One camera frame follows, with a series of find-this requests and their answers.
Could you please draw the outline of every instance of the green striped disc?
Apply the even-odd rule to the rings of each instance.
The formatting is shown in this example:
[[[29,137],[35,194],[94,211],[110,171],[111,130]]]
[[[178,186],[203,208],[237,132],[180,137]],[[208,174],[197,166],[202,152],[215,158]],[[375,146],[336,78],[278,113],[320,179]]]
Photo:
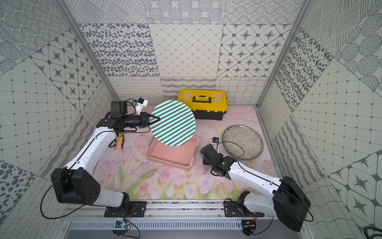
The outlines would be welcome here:
[[[160,121],[150,128],[154,137],[162,144],[179,146],[187,143],[194,135],[195,116],[192,110],[180,101],[160,103],[151,114],[160,117]]]

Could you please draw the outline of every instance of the floral tablecloth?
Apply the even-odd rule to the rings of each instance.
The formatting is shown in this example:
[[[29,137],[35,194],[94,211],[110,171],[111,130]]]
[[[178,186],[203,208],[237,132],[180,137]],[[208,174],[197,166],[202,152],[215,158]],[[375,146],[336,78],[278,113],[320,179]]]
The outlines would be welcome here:
[[[150,113],[154,106],[144,111]],[[209,144],[213,137],[221,141],[223,131],[231,125],[242,124],[251,127],[263,138],[254,107],[229,106],[222,121],[196,120],[195,136],[199,137],[198,151]],[[190,171],[184,171],[152,162],[144,156],[152,133],[125,134],[123,149],[107,148],[94,171],[93,177],[104,188],[127,192],[130,199],[236,199],[242,191],[259,192],[248,186],[215,177],[202,164],[199,153],[196,154]],[[220,153],[227,156],[223,144]],[[262,154],[251,161],[241,161],[246,166],[270,176],[277,176],[274,163],[264,142]]]

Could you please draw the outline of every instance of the patterned wall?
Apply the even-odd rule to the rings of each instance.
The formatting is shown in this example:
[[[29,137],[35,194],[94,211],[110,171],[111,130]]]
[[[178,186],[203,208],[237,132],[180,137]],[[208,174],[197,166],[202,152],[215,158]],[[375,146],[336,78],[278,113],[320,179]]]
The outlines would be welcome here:
[[[260,106],[316,238],[382,228],[381,16],[381,0],[315,0]]]
[[[66,2],[120,99],[221,89],[256,105],[303,0]]]
[[[111,96],[51,0],[0,4],[0,238],[50,238],[50,174],[72,159]],[[65,204],[51,190],[44,213]]]

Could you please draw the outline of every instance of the pliers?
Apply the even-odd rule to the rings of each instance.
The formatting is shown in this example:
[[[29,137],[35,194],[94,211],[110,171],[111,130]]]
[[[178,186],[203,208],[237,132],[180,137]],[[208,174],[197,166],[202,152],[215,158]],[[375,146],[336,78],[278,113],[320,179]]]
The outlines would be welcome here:
[[[123,148],[123,143],[125,142],[125,134],[124,133],[120,133],[110,144],[109,144],[109,147],[112,148],[114,147],[114,150],[117,150],[118,148],[118,143],[119,143],[119,140],[122,139],[122,142],[121,142],[121,149]]]

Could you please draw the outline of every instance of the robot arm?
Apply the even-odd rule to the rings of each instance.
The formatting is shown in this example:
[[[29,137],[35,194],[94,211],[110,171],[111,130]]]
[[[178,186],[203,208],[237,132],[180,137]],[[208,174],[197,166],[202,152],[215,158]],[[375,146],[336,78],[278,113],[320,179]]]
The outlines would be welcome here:
[[[129,210],[127,194],[102,188],[92,175],[101,155],[117,134],[135,132],[137,127],[145,128],[160,120],[146,112],[141,113],[142,107],[146,105],[147,100],[140,98],[135,113],[127,115],[126,101],[111,102],[111,111],[97,124],[81,151],[64,168],[52,172],[51,180],[55,182],[53,187],[60,203],[122,207]]]
[[[200,153],[203,155],[203,164],[210,165],[215,176],[242,182],[268,198],[258,200],[253,193],[243,192],[238,201],[243,202],[244,210],[277,215],[290,229],[301,230],[311,203],[292,178],[271,177],[241,165],[230,156],[223,158],[211,144],[202,148]]]

